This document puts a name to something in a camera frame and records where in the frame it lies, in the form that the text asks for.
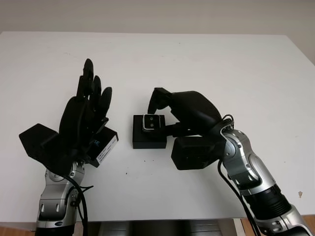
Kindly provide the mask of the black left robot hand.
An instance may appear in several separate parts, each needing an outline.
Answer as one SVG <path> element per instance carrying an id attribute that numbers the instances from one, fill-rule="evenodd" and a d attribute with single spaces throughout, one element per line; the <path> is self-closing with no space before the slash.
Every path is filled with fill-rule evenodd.
<path id="1" fill-rule="evenodd" d="M 77 93 L 68 101 L 59 126 L 59 134 L 68 149 L 77 150 L 77 158 L 98 167 L 118 142 L 118 133 L 106 127 L 112 88 L 101 88 L 94 65 L 86 59 L 79 77 Z"/>

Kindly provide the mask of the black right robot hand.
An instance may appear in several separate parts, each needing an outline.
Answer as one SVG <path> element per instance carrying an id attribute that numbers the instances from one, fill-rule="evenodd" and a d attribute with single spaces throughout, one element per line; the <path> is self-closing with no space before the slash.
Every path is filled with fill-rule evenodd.
<path id="1" fill-rule="evenodd" d="M 196 91 L 169 92 L 164 88 L 154 88 L 148 114 L 170 107 L 171 114 L 178 120 L 158 131 L 166 136 L 182 137 L 200 135 L 220 136 L 223 123 L 218 109 L 204 95 Z"/>

